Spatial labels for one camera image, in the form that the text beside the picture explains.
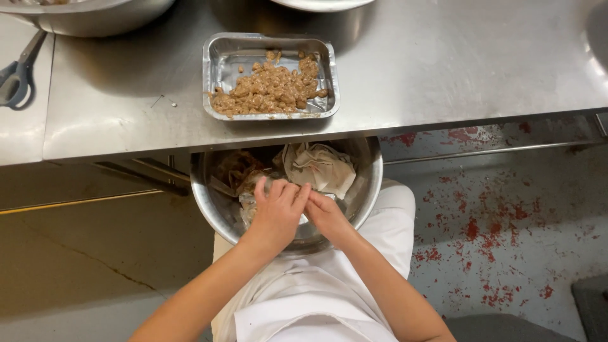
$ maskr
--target food residue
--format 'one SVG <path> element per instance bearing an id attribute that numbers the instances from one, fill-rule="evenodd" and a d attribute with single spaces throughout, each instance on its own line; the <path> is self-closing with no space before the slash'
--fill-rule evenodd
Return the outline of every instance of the food residue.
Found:
<path id="1" fill-rule="evenodd" d="M 284 66 L 275 67 L 272 61 L 278 63 L 281 56 L 280 51 L 277 54 L 266 51 L 266 62 L 255 62 L 251 69 L 253 74 L 237 78 L 237 86 L 229 93 L 216 87 L 213 109 L 229 117 L 250 113 L 295 113 L 306 109 L 307 100 L 327 96 L 327 89 L 317 90 L 319 66 L 313 54 L 299 52 L 300 73 L 298 70 L 290 72 Z"/>

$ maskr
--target large steel bowl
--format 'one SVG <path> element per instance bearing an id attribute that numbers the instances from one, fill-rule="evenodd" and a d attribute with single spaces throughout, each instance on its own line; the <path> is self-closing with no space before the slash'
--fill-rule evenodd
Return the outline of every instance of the large steel bowl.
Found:
<path id="1" fill-rule="evenodd" d="M 107 37 L 148 24 L 174 2 L 175 0 L 87 0 L 66 5 L 35 6 L 0 0 L 0 13 L 60 35 Z"/>
<path id="2" fill-rule="evenodd" d="M 380 143 L 376 137 L 371 137 L 334 140 L 331 141 L 331 145 L 336 150 L 351 156 L 357 173 L 344 200 L 336 201 L 348 221 L 355 229 L 359 229 L 370 215 L 382 183 Z M 236 245 L 238 239 L 245 233 L 239 215 L 241 205 L 237 199 L 207 186 L 211 174 L 229 153 L 230 151 L 217 151 L 192 154 L 190 179 L 196 203 L 211 227 L 228 242 Z M 331 243 L 319 234 L 312 223 L 306 222 L 300 224 L 294 241 L 277 257 L 301 259 L 330 248 L 332 248 Z"/>

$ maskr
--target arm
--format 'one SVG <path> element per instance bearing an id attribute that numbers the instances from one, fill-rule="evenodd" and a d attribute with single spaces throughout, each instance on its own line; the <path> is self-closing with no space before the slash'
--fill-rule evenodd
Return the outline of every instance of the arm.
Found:
<path id="1" fill-rule="evenodd" d="M 193 341 L 230 299 L 294 239 L 310 193 L 285 180 L 266 178 L 255 187 L 257 212 L 237 245 L 164 302 L 130 338 L 135 341 Z"/>
<path id="2" fill-rule="evenodd" d="M 342 250 L 400 342 L 454 341 L 439 314 L 344 217 L 330 198 L 311 192 L 306 214 Z"/>

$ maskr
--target concrete floor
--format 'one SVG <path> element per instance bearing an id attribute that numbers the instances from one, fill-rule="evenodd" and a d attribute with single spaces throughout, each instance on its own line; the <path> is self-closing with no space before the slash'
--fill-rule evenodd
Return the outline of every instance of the concrete floor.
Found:
<path id="1" fill-rule="evenodd" d="M 385 159 L 593 136 L 583 118 L 382 137 Z M 416 195 L 410 281 L 447 318 L 502 312 L 584 341 L 569 286 L 605 273 L 607 147 L 387 166 Z M 178 158 L 186 169 L 187 156 Z M 0 169 L 2 208 L 145 189 L 89 166 Z M 121 341 L 212 258 L 192 197 L 0 216 L 3 341 Z M 201 341 L 210 340 L 207 332 Z"/>

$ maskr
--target stainless steel table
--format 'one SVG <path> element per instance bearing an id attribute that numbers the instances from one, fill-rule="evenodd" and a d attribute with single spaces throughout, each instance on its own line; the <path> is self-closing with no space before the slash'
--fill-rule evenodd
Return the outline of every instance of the stainless steel table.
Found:
<path id="1" fill-rule="evenodd" d="M 37 31 L 13 18 L 0 20 L 0 69 L 19 59 Z M 47 35 L 34 64 L 37 92 L 31 106 L 22 111 L 0 107 L 0 166 L 42 160 L 53 43 L 54 35 Z"/>
<path id="2" fill-rule="evenodd" d="M 131 158 L 603 111 L 606 76 L 584 35 L 597 3 L 377 0 L 317 14 L 268 0 L 180 0 L 151 26 L 121 37 L 57 37 L 43 158 Z M 330 119 L 285 122 L 208 116 L 202 45 L 222 31 L 332 41 L 340 110 Z"/>

